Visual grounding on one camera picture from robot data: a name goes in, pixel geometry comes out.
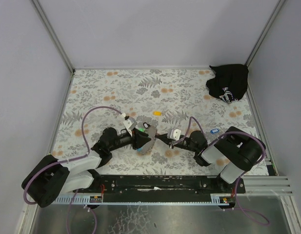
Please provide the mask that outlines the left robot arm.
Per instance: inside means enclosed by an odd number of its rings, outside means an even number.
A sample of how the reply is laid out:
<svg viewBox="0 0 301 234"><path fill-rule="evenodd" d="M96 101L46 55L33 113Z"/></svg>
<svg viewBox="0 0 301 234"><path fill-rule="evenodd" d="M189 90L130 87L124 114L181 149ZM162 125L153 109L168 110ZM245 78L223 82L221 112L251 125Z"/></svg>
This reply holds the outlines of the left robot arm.
<svg viewBox="0 0 301 234"><path fill-rule="evenodd" d="M133 129L131 132L122 130L117 133L114 128L106 128L98 142L85 156L70 161L59 161L52 155L45 156L32 172L24 179L21 187L23 197L32 201L27 204L38 204L45 208L53 203L60 194L77 189L101 187L101 176L96 171L107 164L112 158L112 151L131 145L133 149L142 148L152 140L148 132Z"/></svg>

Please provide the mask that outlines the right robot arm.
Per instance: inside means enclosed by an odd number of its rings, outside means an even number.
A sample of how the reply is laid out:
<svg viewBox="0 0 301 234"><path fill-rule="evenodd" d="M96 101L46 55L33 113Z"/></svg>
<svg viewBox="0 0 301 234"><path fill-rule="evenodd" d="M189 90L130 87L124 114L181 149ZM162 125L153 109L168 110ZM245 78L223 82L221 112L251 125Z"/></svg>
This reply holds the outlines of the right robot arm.
<svg viewBox="0 0 301 234"><path fill-rule="evenodd" d="M261 140L233 126L210 144L199 130L193 131L189 137L179 132L178 129L170 130L166 134L155 135L155 138L170 148L193 152L195 162L202 167L210 166L225 157L229 163L218 177L227 184L234 183L249 172L266 155L266 146Z"/></svg>

